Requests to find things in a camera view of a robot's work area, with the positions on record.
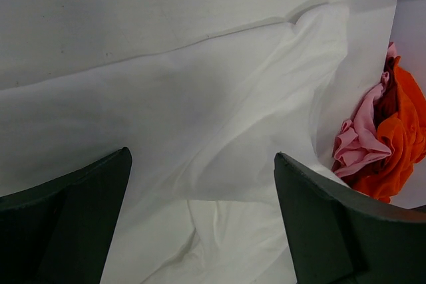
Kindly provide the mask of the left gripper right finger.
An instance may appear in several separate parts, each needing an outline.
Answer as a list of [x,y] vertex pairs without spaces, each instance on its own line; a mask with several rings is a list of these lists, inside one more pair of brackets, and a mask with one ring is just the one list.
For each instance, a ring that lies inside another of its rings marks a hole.
[[274,179],[298,283],[424,283],[425,208],[367,197],[290,156]]

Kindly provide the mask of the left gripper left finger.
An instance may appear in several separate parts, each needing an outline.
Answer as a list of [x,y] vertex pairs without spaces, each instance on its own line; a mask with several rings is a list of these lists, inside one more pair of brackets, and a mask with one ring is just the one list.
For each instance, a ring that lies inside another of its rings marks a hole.
[[1,282],[100,283],[131,167],[122,148],[1,197]]

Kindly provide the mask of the white t shirt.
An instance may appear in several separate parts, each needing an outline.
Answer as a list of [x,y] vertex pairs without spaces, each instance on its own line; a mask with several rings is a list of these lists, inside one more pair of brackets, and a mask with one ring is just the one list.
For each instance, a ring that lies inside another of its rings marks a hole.
[[1,193],[126,146],[132,172],[105,283],[250,283],[288,243],[284,152],[316,154],[323,93],[347,54],[348,8],[1,91]]

